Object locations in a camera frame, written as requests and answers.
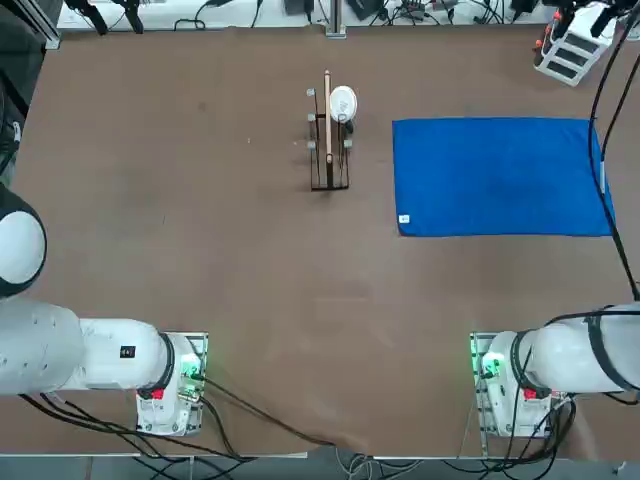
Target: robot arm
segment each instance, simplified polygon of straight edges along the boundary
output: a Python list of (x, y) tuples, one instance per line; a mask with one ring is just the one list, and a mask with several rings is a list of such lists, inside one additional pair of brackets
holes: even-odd
[(16, 296), (37, 279), (47, 239), (40, 218), (0, 183), (0, 395), (136, 390), (138, 428), (200, 429), (206, 334), (158, 332), (129, 319), (79, 319)]
[[(637, 391), (640, 303), (565, 315), (524, 332), (501, 332), (479, 370), (497, 432), (530, 436), (551, 400), (568, 393)], [(519, 418), (512, 427), (514, 408)]]

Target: brown table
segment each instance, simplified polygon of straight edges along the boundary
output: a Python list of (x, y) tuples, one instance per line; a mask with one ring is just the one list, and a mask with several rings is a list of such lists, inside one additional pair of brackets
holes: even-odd
[[(307, 433), (370, 454), (458, 455), (473, 390), (471, 331), (536, 327), (630, 299), (607, 238), (398, 235), (392, 120), (588, 115), (599, 71), (575, 89), (535, 72), (537, 34), (504, 26), (351, 29), (346, 41), (315, 29), (65, 37), (47, 55), (15, 184), (50, 240), (30, 295), (81, 316), (208, 331), (210, 374)], [(635, 50), (611, 79), (601, 119)], [(321, 88), (325, 68), (359, 99), (352, 187), (334, 194), (308, 191), (305, 90)], [(609, 156), (638, 272), (639, 107), (635, 89)], [(131, 393), (70, 398), (98, 416), (135, 418)], [(3, 452), (130, 451), (17, 399), (0, 407)], [(243, 452), (310, 448), (220, 408)], [(480, 454), (472, 417), (468, 456)], [(638, 409), (580, 400), (563, 455), (640, 459), (630, 440), (639, 426)], [(212, 421), (196, 441), (219, 447)]]

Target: cable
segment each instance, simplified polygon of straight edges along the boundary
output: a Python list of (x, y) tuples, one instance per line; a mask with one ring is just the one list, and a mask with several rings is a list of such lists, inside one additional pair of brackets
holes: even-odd
[(219, 467), (218, 465), (216, 465), (213, 462), (210, 462), (208, 460), (205, 460), (204, 458), (199, 458), (199, 457), (195, 457), (196, 462), (198, 463), (202, 463), (204, 465), (206, 465), (209, 468), (214, 469), (215, 471), (217, 471), (220, 475), (227, 477), (228, 480), (233, 480), (233, 477), (231, 475), (229, 475), (229, 472), (227, 470), (225, 470), (222, 467)]
[(416, 468), (418, 468), (420, 465), (422, 465), (423, 461), (422, 460), (416, 460), (413, 465), (411, 465), (410, 467), (405, 468), (404, 470), (400, 471), (400, 472), (396, 472), (396, 473), (391, 473), (389, 475), (383, 475), (382, 477), (380, 477), (378, 480), (394, 480), (398, 477), (401, 477), (402, 475), (404, 475), (405, 473), (409, 473), (413, 470), (415, 470)]
[(55, 410), (56, 412), (62, 414), (62, 415), (66, 415), (68, 417), (71, 418), (76, 418), (78, 420), (88, 420), (94, 423), (98, 423), (99, 425), (107, 428), (107, 429), (111, 429), (113, 431), (113, 433), (115, 433), (118, 437), (120, 437), (122, 440), (124, 440), (125, 442), (127, 442), (129, 445), (131, 445), (135, 450), (137, 450), (138, 452), (140, 452), (142, 455), (144, 455), (145, 457), (148, 458), (152, 458), (152, 459), (162, 459), (165, 460), (167, 462), (172, 462), (173, 460), (171, 460), (168, 457), (165, 457), (164, 455), (162, 455), (154, 446), (153, 444), (151, 444), (151, 442), (149, 442), (146, 438), (140, 438), (138, 437), (138, 440), (140, 440), (141, 442), (143, 442), (145, 445), (147, 445), (147, 447), (149, 447), (149, 449), (155, 454), (155, 456), (150, 455), (149, 453), (145, 452), (144, 450), (142, 450), (138, 445), (135, 444), (135, 442), (131, 441), (129, 438), (127, 438), (124, 434), (120, 433), (119, 431), (122, 430), (127, 430), (126, 427), (123, 427), (122, 425), (119, 425), (117, 423), (113, 423), (113, 422), (105, 422), (102, 421), (96, 417), (94, 417), (93, 415), (90, 415), (89, 413), (87, 413), (86, 411), (84, 411), (82, 408), (78, 407), (77, 405), (75, 405), (74, 403), (71, 402), (67, 402), (65, 400), (60, 399), (61, 401), (63, 401), (66, 405), (69, 405), (71, 408), (75, 409), (76, 411), (78, 411), (80, 413), (80, 415), (77, 415), (73, 412), (69, 412), (68, 410), (65, 410), (59, 406), (57, 406), (49, 397), (47, 397), (46, 394), (41, 393), (40, 394), (40, 398), (42, 398), (47, 405), (49, 405), (53, 410)]
[(636, 57), (636, 61), (633, 64), (633, 68), (631, 69), (631, 73), (629, 74), (629, 77), (627, 78), (627, 83), (624, 86), (624, 91), (622, 92), (622, 96), (620, 97), (620, 100), (618, 101), (618, 106), (616, 107), (616, 111), (613, 114), (613, 118), (611, 119), (611, 123), (609, 124), (609, 128), (607, 128), (607, 133), (604, 136), (604, 142), (602, 142), (602, 150), (601, 150), (601, 157), (604, 159), (607, 153), (607, 146), (609, 144), (609, 137), (611, 136), (611, 133), (613, 131), (613, 127), (615, 126), (616, 122), (618, 121), (618, 115), (620, 115), (620, 112), (622, 111), (622, 107), (624, 106), (624, 102), (627, 99), (627, 94), (629, 93), (629, 89), (631, 88), (631, 83), (633, 83), (633, 79), (636, 76), (636, 72), (638, 71), (638, 66), (640, 66), (640, 55), (638, 55)]
[(198, 16), (200, 15), (200, 13), (202, 12), (202, 10), (204, 10), (207, 7), (212, 7), (212, 6), (218, 6), (215, 5), (216, 4), (216, 0), (207, 0), (206, 2), (204, 2), (202, 5), (200, 5), (200, 8), (198, 8), (198, 11), (196, 12), (195, 17), (193, 18), (179, 18), (178, 20), (176, 20), (175, 22), (173, 22), (173, 31), (177, 31), (178, 30), (178, 25), (180, 25), (181, 23), (193, 23), (193, 26), (196, 30), (206, 30), (207, 29), (207, 25), (198, 18)]
[[(175, 465), (176, 463), (184, 463), (187, 460), (189, 460), (188, 458), (180, 458), (174, 462), (171, 462), (169, 465), (165, 465), (164, 467), (162, 467), (159, 471), (156, 471), (156, 473), (153, 475), (153, 477), (151, 477), (149, 480), (156, 480), (156, 478), (158, 477), (162, 477), (162, 476), (166, 476), (165, 472), (171, 468), (173, 465)], [(147, 468), (151, 468), (150, 465), (147, 465), (146, 463), (143, 463), (143, 465)]]
[(453, 8), (451, 10), (447, 9), (447, 4), (444, 3), (445, 0), (440, 0), (440, 2), (442, 3), (442, 7), (444, 8), (444, 11), (447, 12), (447, 18), (449, 19), (449, 23), (451, 25), (453, 25)]
[(222, 438), (222, 443), (227, 449), (227, 452), (229, 452), (229, 454), (235, 459), (242, 460), (242, 456), (231, 446), (231, 442), (229, 441), (229, 437), (225, 432), (224, 425), (222, 424), (222, 419), (220, 418), (220, 414), (218, 413), (218, 410), (216, 410), (216, 407), (214, 407), (213, 404), (204, 397), (200, 397), (200, 401), (204, 404), (205, 407), (207, 407), (207, 409), (213, 416), (216, 425), (218, 426), (218, 431), (220, 432), (220, 438)]
[(476, 5), (480, 5), (481, 7), (483, 7), (485, 9), (485, 14), (488, 12), (491, 12), (493, 14), (493, 17), (495, 17), (496, 19), (496, 23), (504, 23), (504, 19), (502, 21), (500, 21), (500, 15), (498, 15), (498, 12), (496, 12), (492, 7), (491, 7), (491, 2), (490, 0), (489, 3), (482, 3), (482, 2), (478, 2), (477, 0), (466, 0), (467, 2), (471, 2), (471, 3), (475, 3)]
[(634, 400), (625, 400), (624, 398), (617, 397), (613, 393), (608, 393), (608, 392), (603, 393), (603, 395), (605, 397), (609, 397), (611, 400), (621, 403), (622, 405), (633, 406), (633, 405), (638, 405), (638, 403), (640, 403), (637, 398)]
[(320, 11), (322, 12), (322, 16), (324, 17), (324, 21), (329, 25), (331, 22), (329, 21), (329, 17), (327, 16), (327, 12), (324, 9), (324, 5), (322, 5), (322, 0), (318, 0), (318, 5), (320, 5)]
[(314, 437), (312, 437), (310, 435), (307, 435), (306, 433), (301, 432), (300, 430), (297, 430), (296, 428), (292, 427), (291, 425), (288, 425), (288, 424), (284, 423), (283, 421), (278, 420), (274, 416), (268, 414), (264, 410), (260, 410), (258, 407), (255, 407), (254, 405), (252, 405), (251, 403), (247, 402), (246, 400), (243, 400), (238, 395), (236, 395), (235, 393), (227, 390), (225, 387), (223, 387), (222, 385), (214, 382), (213, 380), (210, 380), (210, 379), (208, 379), (206, 377), (203, 377), (202, 375), (192, 375), (191, 378), (193, 378), (194, 380), (202, 380), (202, 381), (206, 382), (207, 384), (211, 385), (215, 389), (217, 389), (220, 392), (224, 393), (227, 397), (235, 400), (240, 405), (246, 407), (254, 415), (257, 415), (259, 417), (262, 417), (265, 420), (270, 421), (271, 423), (279, 426), (283, 430), (286, 430), (287, 432), (295, 435), (296, 437), (301, 438), (302, 440), (306, 440), (307, 442), (314, 443), (316, 445), (325, 445), (325, 446), (331, 446), (331, 447), (335, 446), (335, 444), (333, 442), (329, 442), (327, 440), (322, 440), (322, 439), (319, 439), (319, 438), (314, 438)]
[(233, 457), (231, 457), (230, 455), (223, 453), (223, 452), (219, 452), (217, 450), (213, 450), (211, 448), (207, 448), (207, 447), (203, 447), (201, 445), (196, 445), (193, 443), (188, 443), (188, 442), (183, 442), (181, 440), (176, 440), (175, 438), (172, 437), (166, 437), (166, 436), (162, 436), (162, 435), (155, 435), (153, 433), (148, 433), (148, 432), (139, 432), (136, 430), (130, 430), (130, 429), (126, 429), (123, 428), (122, 430), (120, 430), (119, 432), (113, 432), (112, 430), (109, 430), (107, 428), (99, 428), (96, 427), (95, 425), (91, 424), (91, 423), (85, 423), (85, 422), (81, 422), (79, 420), (75, 420), (72, 418), (67, 418), (66, 416), (60, 415), (58, 413), (52, 412), (51, 410), (47, 409), (46, 407), (44, 407), (43, 405), (41, 405), (40, 403), (36, 402), (33, 398), (29, 397), (28, 395), (18, 395), (20, 398), (22, 398), (25, 402), (27, 402), (29, 405), (31, 405), (33, 408), (39, 410), (40, 412), (44, 413), (45, 415), (51, 417), (51, 418), (55, 418), (56, 420), (60, 420), (64, 423), (68, 423), (71, 425), (75, 425), (78, 427), (82, 427), (82, 428), (86, 428), (87, 430), (93, 430), (95, 432), (100, 432), (100, 433), (110, 433), (110, 434), (117, 434), (117, 433), (123, 433), (123, 434), (127, 434), (127, 435), (134, 435), (136, 437), (147, 437), (147, 438), (156, 438), (158, 440), (162, 440), (168, 443), (173, 443), (175, 445), (180, 445), (182, 447), (187, 447), (187, 448), (193, 448), (195, 450), (200, 450), (202, 452), (207, 452), (210, 453), (212, 455), (220, 455), (222, 457), (225, 458), (229, 458), (234, 460)]
[(434, 22), (436, 22), (436, 25), (442, 25), (438, 19), (436, 17), (434, 17), (433, 15), (431, 15), (429, 12), (424, 12), (424, 16), (430, 18), (431, 20), (433, 20)]
[(156, 467), (154, 467), (153, 465), (149, 465), (147, 462), (143, 462), (142, 460), (140, 460), (139, 458), (136, 457), (131, 457), (131, 460), (133, 460), (134, 462), (139, 463), (140, 465), (144, 465), (145, 467), (147, 467), (149, 470), (153, 470), (154, 472), (156, 472), (156, 474), (151, 477), (152, 479), (156, 479), (159, 476), (168, 478), (169, 480), (180, 480), (177, 477), (174, 477), (172, 475), (169, 475), (168, 473), (165, 473), (165, 471), (167, 470), (167, 468), (171, 467), (173, 465), (173, 463), (170, 463), (169, 465), (164, 466), (161, 469), (158, 469)]
[(263, 0), (256, 0), (256, 14), (253, 16), (253, 22), (251, 22), (251, 28), (256, 26), (256, 22), (258, 21), (258, 14), (260, 13), (260, 7), (262, 6)]
[(382, 12), (384, 12), (384, 13), (385, 13), (385, 16), (386, 16), (387, 18), (389, 18), (389, 15), (388, 15), (387, 10), (386, 10), (386, 8), (387, 8), (387, 5), (388, 5), (388, 4), (389, 4), (389, 0), (385, 0), (385, 1), (384, 1), (384, 3), (382, 4), (382, 7), (380, 8), (380, 10), (378, 10), (378, 11), (376, 12), (375, 16), (373, 17), (373, 20), (371, 20), (371, 23), (369, 24), (369, 26), (370, 26), (370, 27), (371, 27), (371, 26), (373, 26), (373, 24), (375, 23), (375, 21), (376, 21), (378, 18), (382, 18), (382, 17), (380, 16), (380, 15), (382, 14)]
[(228, 476), (228, 475), (229, 475), (231, 472), (233, 472), (236, 468), (241, 467), (241, 466), (242, 466), (242, 465), (244, 465), (245, 463), (253, 462), (254, 460), (256, 460), (256, 459), (254, 458), (254, 459), (251, 459), (251, 460), (247, 460), (246, 462), (238, 463), (237, 465), (234, 465), (233, 467), (228, 468), (227, 470), (225, 470), (225, 471), (224, 471), (224, 472), (222, 472), (222, 473), (219, 473), (219, 474), (217, 474), (217, 475), (213, 475), (213, 476), (211, 476), (211, 477), (205, 477), (205, 478), (203, 478), (202, 480), (216, 480), (216, 479), (218, 479), (218, 478), (220, 478), (220, 477)]
[(557, 317), (552, 318), (547, 323), (545, 323), (544, 326), (546, 327), (547, 325), (551, 325), (556, 322), (561, 322), (562, 320), (571, 320), (572, 318), (590, 317), (596, 314), (599, 317), (615, 317), (615, 316), (640, 317), (640, 310), (594, 310), (591, 312), (566, 313), (564, 315), (558, 315)]
[[(627, 280), (629, 281), (629, 286), (631, 287), (631, 293), (633, 295), (633, 299), (634, 301), (640, 301), (640, 291), (638, 290), (638, 285), (636, 284), (636, 281), (633, 277), (633, 273), (631, 272), (631, 267), (629, 266), (629, 260), (627, 259), (627, 254), (625, 252), (624, 249), (624, 245), (622, 243), (622, 239), (620, 238), (620, 233), (618, 232), (618, 228), (616, 226), (616, 223), (613, 219), (613, 215), (611, 214), (611, 212), (609, 211), (609, 206), (607, 205), (607, 200), (605, 197), (605, 193), (603, 193), (603, 191), (601, 189), (605, 188), (605, 185), (602, 184), (600, 185), (600, 182), (598, 181), (598, 177), (596, 175), (596, 170), (595, 170), (595, 159), (593, 158), (593, 131), (594, 131), (594, 124), (595, 124), (595, 120), (596, 120), (596, 114), (597, 114), (597, 110), (598, 110), (598, 104), (600, 103), (600, 96), (602, 95), (602, 91), (604, 89), (604, 85), (607, 82), (607, 79), (609, 78), (609, 73), (611, 72), (611, 68), (613, 67), (613, 64), (615, 63), (616, 59), (618, 58), (618, 54), (620, 53), (620, 49), (622, 48), (622, 45), (624, 44), (624, 42), (626, 41), (627, 37), (629, 36), (629, 32), (631, 31), (631, 29), (633, 28), (633, 24), (635, 23), (636, 19), (638, 18), (638, 15), (640, 14), (640, 2), (637, 3), (634, 7), (633, 10), (631, 11), (631, 13), (629, 14), (629, 19), (627, 20), (627, 24), (624, 28), (624, 31), (622, 32), (622, 36), (620, 37), (620, 40), (618, 40), (618, 43), (616, 44), (616, 46), (613, 49), (613, 53), (611, 54), (611, 57), (609, 57), (609, 61), (607, 62), (607, 66), (604, 69), (604, 72), (602, 74), (602, 78), (600, 79), (600, 83), (598, 84), (598, 88), (596, 90), (596, 95), (593, 99), (593, 104), (591, 106), (591, 114), (589, 116), (589, 130), (587, 132), (587, 149), (589, 152), (589, 166), (591, 168), (591, 176), (593, 178), (594, 181), (594, 185), (596, 187), (597, 193), (598, 193), (598, 198), (600, 199), (600, 203), (602, 204), (602, 208), (604, 210), (604, 214), (607, 220), (607, 224), (609, 225), (609, 229), (611, 230), (611, 236), (613, 239), (613, 242), (616, 246), (616, 250), (618, 252), (618, 256), (620, 257), (620, 262), (622, 263), (622, 266), (624, 268), (625, 274), (627, 276)], [(627, 83), (630, 84), (631, 81), (633, 80), (633, 76), (635, 75), (635, 70), (633, 71), (633, 74), (629, 76), (629, 79), (627, 80)], [(621, 110), (622, 109), (622, 105), (624, 103), (624, 97), (626, 97), (626, 95), (623, 95), (623, 97), (620, 99), (620, 102), (618, 103), (618, 108)], [(608, 135), (611, 134), (611, 130), (613, 130), (613, 123), (612, 125), (609, 126), (609, 128), (607, 129)], [(600, 168), (604, 169), (604, 161), (605, 161), (605, 157), (604, 155), (601, 155), (600, 158)]]
[(107, 30), (108, 30), (108, 31), (113, 30), (113, 29), (116, 27), (116, 25), (118, 25), (118, 24), (120, 23), (120, 20), (122, 20), (122, 19), (124, 18), (124, 14), (125, 14), (125, 13), (126, 13), (126, 12), (122, 12), (122, 15), (120, 15), (120, 18), (119, 18), (118, 20), (116, 20), (116, 22), (115, 22), (113, 25), (111, 25), (109, 28), (107, 28)]

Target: black strap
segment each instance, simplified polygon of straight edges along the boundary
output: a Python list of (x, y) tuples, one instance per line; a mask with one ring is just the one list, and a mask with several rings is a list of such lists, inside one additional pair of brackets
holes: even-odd
[(513, 376), (516, 378), (518, 385), (522, 389), (529, 389), (536, 392), (536, 396), (538, 398), (545, 398), (551, 395), (551, 389), (546, 387), (540, 387), (533, 383), (527, 377), (527, 372), (524, 371), (522, 364), (520, 363), (520, 344), (522, 343), (522, 339), (527, 335), (527, 333), (531, 332), (531, 330), (524, 330), (522, 332), (516, 333), (516, 338), (513, 339), (511, 343), (511, 366), (513, 369)]
[(602, 316), (599, 312), (593, 312), (592, 315), (585, 317), (584, 322), (587, 324), (589, 331), (589, 342), (591, 343), (591, 350), (593, 355), (598, 361), (598, 365), (605, 373), (609, 380), (618, 385), (622, 390), (640, 390), (635, 385), (629, 383), (626, 379), (620, 375), (618, 370), (613, 366), (613, 362), (607, 354), (607, 350), (604, 346), (604, 340), (602, 338), (602, 328), (600, 327), (600, 321)]
[(4, 72), (2, 68), (0, 68), (0, 80), (4, 84), (4, 89), (7, 92), (7, 96), (9, 97), (9, 99), (16, 106), (20, 114), (24, 118), (27, 118), (27, 113), (29, 112), (29, 106), (27, 105), (27, 102), (24, 101), (24, 98), (22, 98), (22, 95), (20, 95), (15, 85), (11, 82), (11, 80), (9, 79), (9, 77), (7, 76), (7, 74)]

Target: blue towel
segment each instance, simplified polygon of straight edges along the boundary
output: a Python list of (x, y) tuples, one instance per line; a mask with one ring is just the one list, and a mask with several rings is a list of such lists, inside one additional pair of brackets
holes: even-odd
[[(609, 235), (587, 131), (587, 120), (561, 118), (393, 122), (400, 233)], [(595, 134), (593, 151), (599, 179)], [(608, 186), (606, 199), (613, 215)]]

